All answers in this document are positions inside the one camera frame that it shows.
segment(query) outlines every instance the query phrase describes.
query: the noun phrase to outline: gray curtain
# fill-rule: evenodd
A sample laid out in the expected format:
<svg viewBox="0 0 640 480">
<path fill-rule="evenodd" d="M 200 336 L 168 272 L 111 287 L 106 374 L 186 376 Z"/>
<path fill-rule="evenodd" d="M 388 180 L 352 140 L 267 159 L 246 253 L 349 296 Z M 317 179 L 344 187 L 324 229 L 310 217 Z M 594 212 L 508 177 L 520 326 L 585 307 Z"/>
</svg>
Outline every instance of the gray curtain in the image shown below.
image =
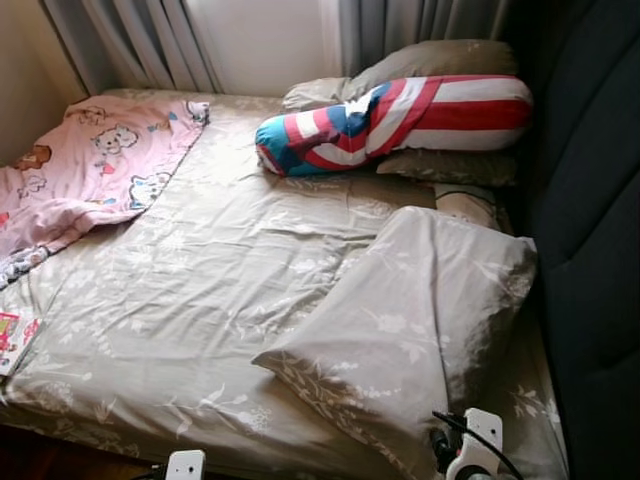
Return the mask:
<svg viewBox="0 0 640 480">
<path fill-rule="evenodd" d="M 423 40 L 498 39 L 511 0 L 340 0 L 342 66 L 354 75 Z"/>
<path fill-rule="evenodd" d="M 87 91 L 220 91 L 180 0 L 44 0 Z"/>
</svg>

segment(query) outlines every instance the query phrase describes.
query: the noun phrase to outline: bed sheet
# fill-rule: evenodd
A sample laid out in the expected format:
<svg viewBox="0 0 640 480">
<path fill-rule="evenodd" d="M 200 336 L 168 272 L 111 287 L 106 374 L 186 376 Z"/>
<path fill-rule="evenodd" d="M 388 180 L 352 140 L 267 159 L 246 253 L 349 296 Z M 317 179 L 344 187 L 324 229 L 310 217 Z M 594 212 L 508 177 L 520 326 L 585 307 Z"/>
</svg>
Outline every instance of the bed sheet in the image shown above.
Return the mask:
<svg viewBox="0 0 640 480">
<path fill-rule="evenodd" d="M 527 480 L 569 478 L 562 426 L 538 320 L 525 304 L 478 406 L 502 418 L 503 451 Z M 501 465 L 500 470 L 508 473 Z"/>
<path fill-rule="evenodd" d="M 46 322 L 2 388 L 0 421 L 159 462 L 202 448 L 210 469 L 245 478 L 398 478 L 249 361 L 313 310 L 393 211 L 433 207 L 431 191 L 368 172 L 281 179 L 257 165 L 253 138 L 278 99 L 188 96 L 211 102 L 211 124 L 151 209 L 0 293 L 1 310 Z M 518 385 L 531 398 L 537 370 L 513 369 L 533 380 L 508 378 L 485 408 L 514 416 Z M 535 447 L 533 478 L 558 478 L 540 474 L 561 469 L 554 417 L 520 409 L 514 428 L 532 433 L 512 443 L 505 419 L 506 452 Z"/>
</svg>

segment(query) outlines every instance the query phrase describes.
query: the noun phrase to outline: pink blanket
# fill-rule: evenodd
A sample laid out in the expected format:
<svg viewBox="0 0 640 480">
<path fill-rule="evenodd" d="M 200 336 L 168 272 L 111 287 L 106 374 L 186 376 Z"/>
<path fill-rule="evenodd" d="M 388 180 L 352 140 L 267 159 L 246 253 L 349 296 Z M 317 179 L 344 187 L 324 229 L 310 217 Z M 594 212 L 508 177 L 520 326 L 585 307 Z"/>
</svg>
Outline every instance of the pink blanket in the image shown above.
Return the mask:
<svg viewBox="0 0 640 480">
<path fill-rule="evenodd" d="M 129 220 L 167 184 L 207 103 L 97 96 L 0 168 L 0 290 L 100 224 Z"/>
</svg>

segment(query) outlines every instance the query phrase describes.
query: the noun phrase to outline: book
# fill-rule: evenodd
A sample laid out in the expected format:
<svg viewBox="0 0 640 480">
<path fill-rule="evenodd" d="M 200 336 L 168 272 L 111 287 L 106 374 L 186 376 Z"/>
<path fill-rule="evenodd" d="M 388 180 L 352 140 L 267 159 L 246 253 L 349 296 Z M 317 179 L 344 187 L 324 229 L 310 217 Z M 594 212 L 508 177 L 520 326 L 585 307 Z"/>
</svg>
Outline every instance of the book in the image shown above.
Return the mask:
<svg viewBox="0 0 640 480">
<path fill-rule="evenodd" d="M 0 377 L 10 377 L 29 350 L 42 322 L 0 312 Z"/>
</svg>

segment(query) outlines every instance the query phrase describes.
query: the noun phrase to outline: pillowcase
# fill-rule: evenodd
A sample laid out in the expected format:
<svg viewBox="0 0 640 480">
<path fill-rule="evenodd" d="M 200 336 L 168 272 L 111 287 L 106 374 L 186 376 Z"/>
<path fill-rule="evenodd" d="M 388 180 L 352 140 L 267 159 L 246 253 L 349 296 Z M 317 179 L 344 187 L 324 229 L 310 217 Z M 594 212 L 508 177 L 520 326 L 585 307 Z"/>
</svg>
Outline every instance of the pillowcase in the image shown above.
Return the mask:
<svg viewBox="0 0 640 480">
<path fill-rule="evenodd" d="M 293 332 L 252 363 L 406 478 L 432 478 L 432 410 L 462 413 L 504 353 L 529 239 L 404 207 Z"/>
<path fill-rule="evenodd" d="M 432 75 L 515 75 L 511 47 L 494 40 L 428 40 L 409 45 L 364 70 L 345 85 L 343 101 L 360 98 L 390 80 Z"/>
<path fill-rule="evenodd" d="M 407 148 L 391 152 L 376 171 L 434 183 L 507 187 L 515 185 L 516 170 L 515 159 L 505 153 Z"/>
<path fill-rule="evenodd" d="M 433 185 L 436 208 L 464 222 L 500 231 L 493 192 L 473 185 Z"/>
<path fill-rule="evenodd" d="M 407 147 L 498 150 L 522 135 L 531 104 L 531 92 L 515 77 L 404 78 L 357 102 L 268 119 L 256 147 L 280 175 L 353 169 Z"/>
<path fill-rule="evenodd" d="M 392 53 L 354 79 L 320 78 L 291 87 L 282 112 L 301 112 L 356 100 L 382 83 L 432 75 L 515 75 L 511 47 L 494 40 L 428 40 Z"/>
<path fill-rule="evenodd" d="M 298 83 L 282 99 L 282 113 L 302 112 L 342 103 L 342 89 L 347 77 L 320 78 Z"/>
</svg>

